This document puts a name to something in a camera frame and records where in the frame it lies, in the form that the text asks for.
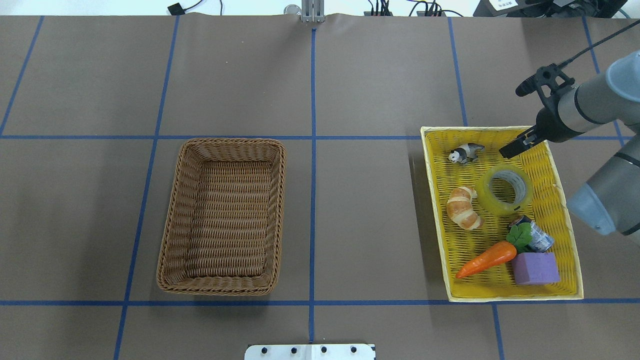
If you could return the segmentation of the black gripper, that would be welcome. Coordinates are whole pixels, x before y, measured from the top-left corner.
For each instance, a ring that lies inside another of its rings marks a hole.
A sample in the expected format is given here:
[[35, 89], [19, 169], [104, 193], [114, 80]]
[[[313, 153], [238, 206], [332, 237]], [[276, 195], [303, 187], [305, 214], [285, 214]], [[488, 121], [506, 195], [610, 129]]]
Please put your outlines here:
[[566, 142], [581, 133], [570, 129], [560, 117], [548, 108], [542, 108], [535, 117], [535, 126], [520, 133], [499, 149], [503, 158], [511, 159], [537, 146], [541, 141]]

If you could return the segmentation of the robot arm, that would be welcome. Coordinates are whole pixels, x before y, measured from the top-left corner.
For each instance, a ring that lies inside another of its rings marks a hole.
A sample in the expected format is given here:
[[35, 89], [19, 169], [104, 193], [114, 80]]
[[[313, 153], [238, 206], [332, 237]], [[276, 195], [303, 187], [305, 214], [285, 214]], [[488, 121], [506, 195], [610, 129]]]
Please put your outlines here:
[[639, 243], [639, 51], [615, 60], [594, 77], [576, 84], [564, 64], [538, 68], [515, 89], [523, 97], [537, 94], [542, 108], [534, 125], [499, 150], [513, 158], [544, 141], [567, 142], [588, 132], [622, 123], [631, 138], [617, 149], [583, 146], [571, 152], [580, 165], [593, 171], [567, 199], [570, 214], [601, 236], [618, 235]]

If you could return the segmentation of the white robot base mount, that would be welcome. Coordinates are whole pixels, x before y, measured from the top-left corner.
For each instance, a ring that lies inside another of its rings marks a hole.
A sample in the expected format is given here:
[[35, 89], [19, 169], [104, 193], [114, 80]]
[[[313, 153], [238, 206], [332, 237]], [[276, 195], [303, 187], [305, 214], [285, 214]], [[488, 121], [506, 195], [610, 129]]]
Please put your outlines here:
[[255, 344], [247, 347], [245, 360], [375, 360], [374, 344]]

